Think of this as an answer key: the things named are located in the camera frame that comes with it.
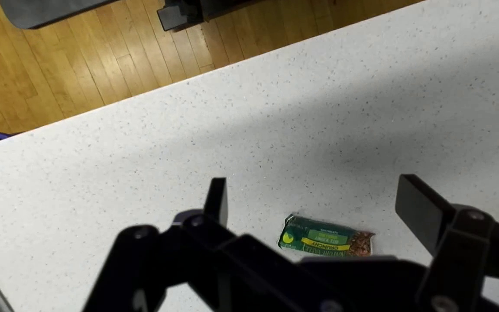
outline white table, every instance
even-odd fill
[[[80,310],[120,228],[167,228],[221,175],[234,232],[276,247],[302,211],[427,263],[404,171],[499,218],[499,1],[428,0],[0,142],[0,287]],[[188,287],[163,306],[198,308]]]

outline white countertop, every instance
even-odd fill
[[[0,142],[0,287],[80,310],[115,235],[167,228],[212,176],[234,232],[276,247],[304,211],[427,263],[394,213],[408,171],[499,218],[499,1],[428,0]],[[198,308],[188,287],[163,306]]]

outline hardwood floor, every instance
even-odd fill
[[[118,0],[42,29],[0,8],[0,131],[27,131],[418,0],[262,0],[165,33],[165,0]]]

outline wooden floor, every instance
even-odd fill
[[[416,0],[262,0],[165,33],[165,0],[118,0],[42,29],[0,8],[0,131],[25,131]]]

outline speckled surface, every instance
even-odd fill
[[[302,211],[427,261],[394,213],[402,171],[499,218],[499,1],[428,0],[0,142],[0,287],[80,310],[120,228],[169,227],[217,175],[236,232],[274,246]]]

